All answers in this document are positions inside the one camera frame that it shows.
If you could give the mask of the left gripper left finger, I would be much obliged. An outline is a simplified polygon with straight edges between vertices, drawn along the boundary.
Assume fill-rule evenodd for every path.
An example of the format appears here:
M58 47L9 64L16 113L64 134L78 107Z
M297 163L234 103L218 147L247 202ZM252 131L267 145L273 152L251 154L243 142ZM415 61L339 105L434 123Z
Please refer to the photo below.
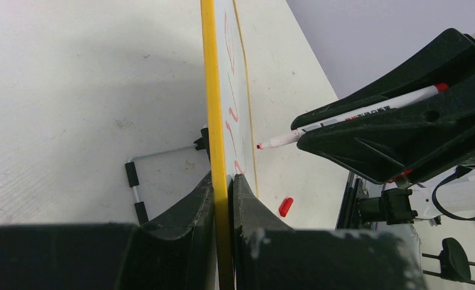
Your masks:
M211 289L213 198L206 175L140 226L0 226L0 289Z

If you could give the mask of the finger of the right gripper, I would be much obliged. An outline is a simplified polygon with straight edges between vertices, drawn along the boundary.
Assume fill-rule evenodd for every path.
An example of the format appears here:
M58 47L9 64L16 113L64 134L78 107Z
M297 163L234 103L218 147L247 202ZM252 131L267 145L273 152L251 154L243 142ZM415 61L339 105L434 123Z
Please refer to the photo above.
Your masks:
M475 72L475 39L448 28L408 60L349 96L296 117L290 129L437 83L455 85Z
M475 169L475 74L414 105L311 131L297 147L376 184Z

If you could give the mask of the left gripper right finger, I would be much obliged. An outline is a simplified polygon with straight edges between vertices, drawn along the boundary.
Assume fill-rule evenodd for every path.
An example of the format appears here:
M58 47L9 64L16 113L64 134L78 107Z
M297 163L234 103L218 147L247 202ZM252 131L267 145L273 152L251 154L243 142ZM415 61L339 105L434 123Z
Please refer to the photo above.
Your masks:
M408 246L390 233L295 230L253 194L242 174L232 181L238 289L425 289Z

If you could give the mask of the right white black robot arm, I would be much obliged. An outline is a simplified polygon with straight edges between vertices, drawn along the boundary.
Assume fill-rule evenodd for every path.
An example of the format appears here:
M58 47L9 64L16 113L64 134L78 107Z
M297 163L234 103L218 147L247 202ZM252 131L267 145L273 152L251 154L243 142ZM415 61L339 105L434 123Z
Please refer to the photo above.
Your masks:
M446 185L475 170L475 39L454 28L348 97L296 117L299 149L374 183L377 198L350 192L338 227L411 224L444 215Z

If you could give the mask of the red white marker pen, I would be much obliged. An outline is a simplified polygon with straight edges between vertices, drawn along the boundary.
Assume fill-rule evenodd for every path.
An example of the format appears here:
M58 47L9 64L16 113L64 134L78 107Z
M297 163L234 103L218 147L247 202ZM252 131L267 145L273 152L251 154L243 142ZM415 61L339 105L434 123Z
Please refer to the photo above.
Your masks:
M439 83L416 91L412 91L407 94L399 95L398 97L389 100L380 101L372 105L364 106L355 110L351 110L349 112L344 112L333 117L328 117L321 121L316 121L314 123L294 129L287 134L273 137L269 141L258 143L257 149L262 150L292 144L297 142L300 137L302 137L309 131L313 131L315 129L319 129L343 121L349 121L361 117L368 117L370 115L386 112L391 109L403 108L408 105L421 102L427 98L433 97L436 94L445 92L448 89L449 86L446 83Z

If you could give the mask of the yellow framed whiteboard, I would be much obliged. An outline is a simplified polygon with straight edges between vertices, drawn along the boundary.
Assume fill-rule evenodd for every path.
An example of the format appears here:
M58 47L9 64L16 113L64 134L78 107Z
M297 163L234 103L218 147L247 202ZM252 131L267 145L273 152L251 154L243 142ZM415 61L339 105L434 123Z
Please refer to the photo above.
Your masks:
M201 1L211 177L220 289L235 288L231 181L257 192L249 77L237 1Z

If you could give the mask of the red marker cap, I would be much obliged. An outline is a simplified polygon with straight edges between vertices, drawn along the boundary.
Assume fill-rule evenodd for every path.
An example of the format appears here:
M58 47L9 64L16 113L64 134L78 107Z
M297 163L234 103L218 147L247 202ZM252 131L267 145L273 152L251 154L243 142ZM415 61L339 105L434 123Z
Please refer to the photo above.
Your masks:
M287 197L285 198L282 202L281 205L279 206L278 212L279 215L284 218L287 216L292 204L293 204L293 198Z

